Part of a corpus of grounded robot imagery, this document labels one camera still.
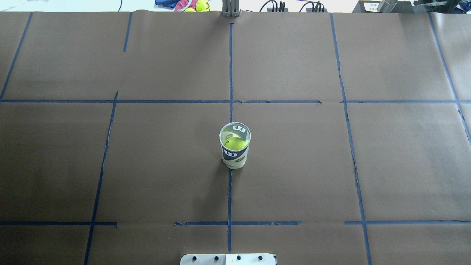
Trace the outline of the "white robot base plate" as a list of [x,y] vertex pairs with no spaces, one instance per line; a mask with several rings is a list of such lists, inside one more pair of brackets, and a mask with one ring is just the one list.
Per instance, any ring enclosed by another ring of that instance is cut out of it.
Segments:
[[185,254],[181,265],[276,265],[271,253]]

